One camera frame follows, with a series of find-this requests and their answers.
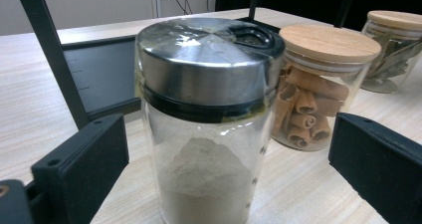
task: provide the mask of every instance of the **powder in jar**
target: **powder in jar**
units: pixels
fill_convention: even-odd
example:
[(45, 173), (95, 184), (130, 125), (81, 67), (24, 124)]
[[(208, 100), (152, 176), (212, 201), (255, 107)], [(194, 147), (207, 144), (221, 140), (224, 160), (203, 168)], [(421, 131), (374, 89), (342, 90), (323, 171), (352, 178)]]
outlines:
[(191, 138), (158, 173), (168, 224), (236, 224), (248, 218), (251, 171), (225, 145)]

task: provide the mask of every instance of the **metal shaker lid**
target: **metal shaker lid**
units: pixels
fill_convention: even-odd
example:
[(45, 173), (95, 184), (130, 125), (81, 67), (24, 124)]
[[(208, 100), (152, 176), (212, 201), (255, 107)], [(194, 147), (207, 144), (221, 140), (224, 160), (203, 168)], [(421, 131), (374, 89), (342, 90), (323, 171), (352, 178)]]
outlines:
[(136, 37), (143, 87), (181, 106), (237, 106), (274, 92), (284, 42), (257, 25), (215, 18), (175, 19)]

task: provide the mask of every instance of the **wooden lid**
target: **wooden lid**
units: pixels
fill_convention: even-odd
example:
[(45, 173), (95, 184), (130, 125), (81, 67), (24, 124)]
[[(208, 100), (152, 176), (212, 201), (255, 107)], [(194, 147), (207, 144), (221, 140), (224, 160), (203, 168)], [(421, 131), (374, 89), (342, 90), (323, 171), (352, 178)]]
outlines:
[(367, 18), (374, 23), (393, 28), (422, 30), (422, 15), (393, 11), (370, 11)]
[(322, 25), (293, 25), (280, 36), (288, 50), (307, 57), (338, 63), (370, 63), (381, 46), (360, 33)]

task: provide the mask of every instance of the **glass spice jar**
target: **glass spice jar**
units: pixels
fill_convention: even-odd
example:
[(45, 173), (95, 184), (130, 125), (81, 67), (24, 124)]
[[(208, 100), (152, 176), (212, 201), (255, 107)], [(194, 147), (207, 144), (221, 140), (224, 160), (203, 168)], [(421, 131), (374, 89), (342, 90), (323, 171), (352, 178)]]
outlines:
[(397, 92), (422, 54), (422, 16), (370, 11), (367, 18), (362, 34), (378, 42), (382, 50), (361, 87), (377, 93)]
[(136, 36), (136, 78), (167, 224), (245, 223), (274, 119), (283, 40), (217, 18)]
[(322, 25), (293, 25), (285, 40), (272, 138), (299, 150), (330, 144), (337, 112), (347, 111), (381, 48), (356, 32)]

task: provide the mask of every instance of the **light wood tabletop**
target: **light wood tabletop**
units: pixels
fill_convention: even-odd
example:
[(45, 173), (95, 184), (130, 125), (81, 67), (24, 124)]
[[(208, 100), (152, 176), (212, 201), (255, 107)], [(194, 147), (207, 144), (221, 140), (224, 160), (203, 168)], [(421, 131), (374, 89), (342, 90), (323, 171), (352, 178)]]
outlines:
[[(248, 10), (193, 15), (241, 18)], [(137, 34), (165, 19), (59, 31), (62, 43)], [(256, 20), (276, 27), (316, 21), (258, 8)], [(349, 112), (373, 119), (422, 142), (422, 61), (401, 91), (360, 90)], [(125, 117), (130, 164), (93, 223), (163, 223), (139, 114)], [(34, 34), (0, 37), (0, 180), (32, 180), (30, 167), (76, 133), (77, 127)], [(271, 140), (248, 224), (386, 223), (331, 167), (328, 148), (301, 152)]]

